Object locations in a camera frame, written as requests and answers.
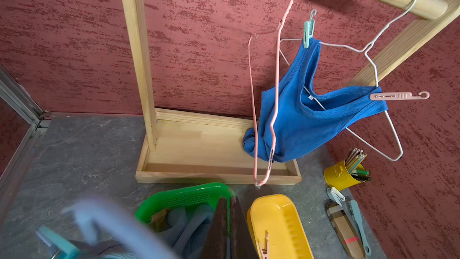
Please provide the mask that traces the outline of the white wire hanger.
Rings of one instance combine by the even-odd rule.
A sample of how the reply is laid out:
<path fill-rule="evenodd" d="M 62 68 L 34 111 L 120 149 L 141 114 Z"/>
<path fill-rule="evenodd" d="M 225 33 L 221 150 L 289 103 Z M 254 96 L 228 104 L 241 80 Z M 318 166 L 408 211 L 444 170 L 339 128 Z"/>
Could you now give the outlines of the white wire hanger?
<path fill-rule="evenodd" d="M 411 0 L 409 6 L 407 8 L 405 8 L 405 11 L 402 14 L 400 14 L 399 16 L 397 16 L 396 18 L 392 19 L 390 22 L 388 22 L 383 27 L 383 29 L 362 49 L 356 49 L 356 48 L 348 46 L 346 44 L 331 44 L 331 43 L 324 43 L 324 42 L 322 42 L 321 44 L 325 45 L 325 46 L 331 46 L 331 47 L 346 48 L 346 49 L 349 49 L 349 50 L 351 50 L 353 52 L 356 52 L 356 53 L 363 53 L 364 56 L 366 57 L 367 61 L 373 67 L 374 82 L 375 82 L 376 87 L 378 88 L 379 87 L 379 75 L 378 75 L 378 70 L 377 70 L 377 64 L 375 63 L 374 60 L 372 60 L 370 58 L 370 55 L 368 53 L 374 47 L 376 41 L 380 38 L 380 36 L 390 27 L 390 25 L 392 23 L 398 21 L 399 19 L 401 19 L 407 13 L 409 13 L 413 9 L 413 7 L 415 6 L 415 4 L 417 2 L 418 2 L 418 0 Z M 402 157 L 402 155 L 404 154 L 404 151 L 403 151 L 399 136 L 398 136 L 397 131 L 396 131 L 395 127 L 394 127 L 394 124 L 393 124 L 393 122 L 391 120 L 391 117 L 389 116 L 388 111 L 384 111 L 384 114 L 385 114 L 385 116 L 386 116 L 386 118 L 387 118 L 387 120 L 389 122 L 390 128 L 391 128 L 391 130 L 393 132 L 393 135 L 395 136 L 395 140 L 397 142 L 397 146 L 398 146 L 398 149 L 399 149 L 399 154 L 395 158 L 391 158 L 388 155 L 384 154 L 382 151 L 378 150 L 376 147 L 374 147 L 373 145 L 369 144 L 369 142 L 367 142 L 366 140 L 361 138 L 359 135 L 357 135 L 354 131 L 350 130 L 349 128 L 345 128 L 345 130 L 347 130 L 349 133 L 351 133 L 351 135 L 355 136 L 358 140 L 362 141 L 364 144 L 366 144 L 368 147 L 370 147 L 372 150 L 376 151 L 378 154 L 380 154 L 384 158 L 388 159 L 391 162 L 396 162 Z"/>

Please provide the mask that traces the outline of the royal blue tank top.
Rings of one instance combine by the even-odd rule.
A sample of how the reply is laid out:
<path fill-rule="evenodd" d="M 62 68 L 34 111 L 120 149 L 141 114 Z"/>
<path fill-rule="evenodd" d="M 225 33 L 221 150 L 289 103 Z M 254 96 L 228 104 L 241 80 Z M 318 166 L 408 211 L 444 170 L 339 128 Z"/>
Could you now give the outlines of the royal blue tank top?
<path fill-rule="evenodd" d="M 370 94 L 371 86 L 350 86 L 323 95 L 313 90 L 321 43 L 312 38 L 309 48 L 300 47 L 287 73 L 276 88 L 262 92 L 258 130 L 248 129 L 243 148 L 251 156 L 269 159 L 276 138 L 274 160 L 284 163 L 301 158 L 327 143 L 356 121 L 388 110 L 384 101 Z"/>

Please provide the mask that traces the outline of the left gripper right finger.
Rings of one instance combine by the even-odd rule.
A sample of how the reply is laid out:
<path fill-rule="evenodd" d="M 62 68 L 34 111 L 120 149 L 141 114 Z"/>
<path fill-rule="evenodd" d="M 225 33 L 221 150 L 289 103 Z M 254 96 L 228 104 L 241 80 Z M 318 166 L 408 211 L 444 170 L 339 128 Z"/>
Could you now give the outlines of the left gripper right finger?
<path fill-rule="evenodd" d="M 238 197 L 230 199 L 230 258 L 259 259 Z"/>

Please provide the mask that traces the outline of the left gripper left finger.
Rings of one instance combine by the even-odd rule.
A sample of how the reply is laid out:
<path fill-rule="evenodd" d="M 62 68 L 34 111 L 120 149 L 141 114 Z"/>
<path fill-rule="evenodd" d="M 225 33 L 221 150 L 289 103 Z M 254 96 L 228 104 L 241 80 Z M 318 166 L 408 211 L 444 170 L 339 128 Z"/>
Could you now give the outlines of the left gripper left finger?
<path fill-rule="evenodd" d="M 220 198 L 216 207 L 212 225 L 201 251 L 201 259 L 225 259 L 228 238 L 227 199 Z"/>

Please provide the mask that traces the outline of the grey-blue tank top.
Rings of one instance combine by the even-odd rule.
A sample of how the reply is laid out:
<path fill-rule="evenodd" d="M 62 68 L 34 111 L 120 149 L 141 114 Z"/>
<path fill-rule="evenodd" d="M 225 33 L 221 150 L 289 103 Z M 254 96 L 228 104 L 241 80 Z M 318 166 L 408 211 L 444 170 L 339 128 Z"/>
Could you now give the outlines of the grey-blue tank top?
<path fill-rule="evenodd" d="M 212 225 L 214 209 L 199 205 L 192 211 L 185 207 L 163 209 L 150 217 L 147 226 L 183 259 L 198 259 Z"/>

